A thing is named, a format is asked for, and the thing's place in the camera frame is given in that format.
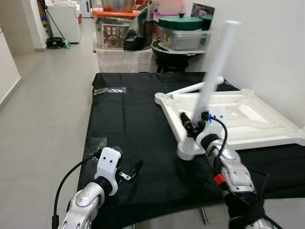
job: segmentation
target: black cable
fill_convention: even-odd
[[[65,42],[61,37],[49,37],[46,41],[48,49],[60,49],[65,47]]]
[[[220,156],[223,153],[224,147],[225,147],[225,143],[227,142],[228,139],[228,130],[227,127],[224,125],[224,123],[222,121],[220,121],[218,118],[214,118],[211,117],[211,119],[215,120],[216,122],[218,122],[223,128],[224,128],[224,141],[223,144],[220,147],[220,150],[215,158],[215,171],[217,174],[220,173],[220,169],[221,169],[221,160],[220,160]]]
[[[89,158],[86,158],[84,160],[82,160],[81,162],[79,162],[76,166],[74,166],[62,179],[61,183],[58,186],[57,192],[56,192],[56,196],[55,196],[55,201],[54,201],[54,208],[53,208],[53,216],[52,216],[52,229],[57,229],[58,225],[59,225],[59,216],[57,215],[57,204],[58,204],[58,198],[59,198],[59,194],[61,192],[61,187],[63,185],[63,183],[66,181],[66,179],[68,178],[68,176],[70,176],[70,174],[77,169],[77,167],[79,167],[80,165],[84,164],[86,161],[90,160],[91,158],[95,157],[95,156],[100,156],[101,155],[101,151],[98,151],[97,153],[95,153],[94,155],[90,156]]]

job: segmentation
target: pot lid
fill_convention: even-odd
[[[179,13],[179,16],[160,18],[159,26],[172,30],[198,30],[202,28],[203,20],[196,17],[184,17],[184,13]]]

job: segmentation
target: blue zip tie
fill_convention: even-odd
[[[209,114],[209,115],[208,115],[208,120],[209,120],[210,123],[212,122],[211,117],[212,117],[212,115]]]

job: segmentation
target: table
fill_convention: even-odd
[[[122,184],[108,197],[92,228],[122,228],[157,216],[215,204],[222,192],[212,179],[205,156],[182,161],[156,92],[167,93],[202,80],[204,73],[98,73],[93,81],[91,114],[84,158],[98,145],[122,150],[121,166],[129,172],[144,165],[133,184]],[[113,91],[104,92],[103,88]],[[218,91],[237,90],[225,82]],[[305,147],[273,146],[240,150],[242,162],[270,174],[266,198],[305,197]],[[81,167],[78,190],[93,179],[98,159]]]
[[[154,73],[157,71],[152,49],[124,51],[123,49],[101,49],[93,35],[93,52],[96,53],[101,73]]]

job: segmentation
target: gray tile floor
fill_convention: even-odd
[[[87,131],[91,83],[98,72],[92,53],[93,22],[84,19],[80,44],[47,50],[0,113],[0,228],[50,229],[52,205],[64,174],[81,160]],[[59,214],[76,191],[79,170],[64,185]],[[266,201],[266,211],[284,228],[303,229],[304,199]],[[224,205],[139,224],[139,228],[227,228]]]
[[[34,52],[31,54],[13,56],[20,76],[23,79],[26,79],[28,76],[30,76],[31,70],[39,62],[42,55],[43,52]]]

